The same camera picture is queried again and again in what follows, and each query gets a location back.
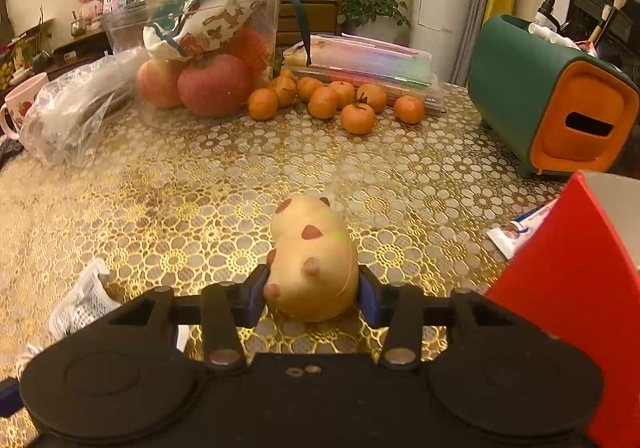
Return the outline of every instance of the red apple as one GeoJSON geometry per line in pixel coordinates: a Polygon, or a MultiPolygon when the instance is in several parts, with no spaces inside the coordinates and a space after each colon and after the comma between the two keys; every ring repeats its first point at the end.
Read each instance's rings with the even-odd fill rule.
{"type": "Polygon", "coordinates": [[[175,60],[153,58],[142,64],[136,76],[136,86],[142,98],[162,108],[182,104],[178,95],[178,77],[186,67],[175,60]]]}
{"type": "Polygon", "coordinates": [[[178,78],[180,99],[204,118],[226,118],[239,112],[252,90],[249,69],[231,54],[192,62],[178,78]]]}

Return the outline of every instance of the strawberry mug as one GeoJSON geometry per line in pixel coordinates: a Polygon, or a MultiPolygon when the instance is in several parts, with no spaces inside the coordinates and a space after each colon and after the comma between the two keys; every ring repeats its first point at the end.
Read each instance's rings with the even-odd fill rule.
{"type": "Polygon", "coordinates": [[[18,139],[18,133],[22,128],[22,122],[31,108],[40,89],[49,81],[47,73],[36,74],[34,77],[23,81],[15,89],[9,92],[4,99],[4,105],[0,108],[0,126],[8,138],[18,139]],[[16,132],[9,128],[6,114],[9,113],[14,121],[16,132]]]}

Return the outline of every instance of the table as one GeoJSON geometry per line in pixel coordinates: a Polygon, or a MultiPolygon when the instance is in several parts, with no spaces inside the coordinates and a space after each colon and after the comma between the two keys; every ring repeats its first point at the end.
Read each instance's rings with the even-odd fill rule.
{"type": "MultiPolygon", "coordinates": [[[[326,196],[383,281],[446,295],[486,290],[505,266],[485,229],[555,197],[562,183],[516,174],[516,158],[480,127],[466,90],[445,86],[447,113],[416,126],[391,110],[372,136],[349,136],[305,107],[258,123],[242,118],[189,132],[159,131],[135,108],[111,124],[95,163],[43,167],[22,154],[0,171],[0,372],[14,374],[26,343],[46,346],[46,319],[94,255],[105,286],[125,301],[155,285],[196,294],[244,280],[270,250],[270,214],[290,193],[326,196]]],[[[271,352],[380,352],[385,330],[352,310],[303,324],[268,308],[240,330],[249,356],[271,352]]],[[[423,355],[446,346],[426,327],[423,355]]],[[[200,332],[188,354],[198,357],[200,332]]],[[[34,435],[24,411],[0,423],[0,446],[34,435]]]]}

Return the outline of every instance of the toy nose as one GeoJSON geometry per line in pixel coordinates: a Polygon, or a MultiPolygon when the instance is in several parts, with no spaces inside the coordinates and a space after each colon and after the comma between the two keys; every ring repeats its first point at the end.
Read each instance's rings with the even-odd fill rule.
{"type": "Polygon", "coordinates": [[[278,284],[267,284],[264,286],[264,297],[267,300],[276,300],[280,296],[280,286],[278,284]]]}

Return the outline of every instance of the hamster toy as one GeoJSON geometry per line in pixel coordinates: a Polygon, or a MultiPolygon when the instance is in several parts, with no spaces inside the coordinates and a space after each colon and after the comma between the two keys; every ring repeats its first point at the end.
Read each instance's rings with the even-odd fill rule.
{"type": "Polygon", "coordinates": [[[275,247],[264,298],[307,322],[328,320],[352,303],[358,288],[358,252],[325,198],[286,199],[271,219],[275,247]]]}

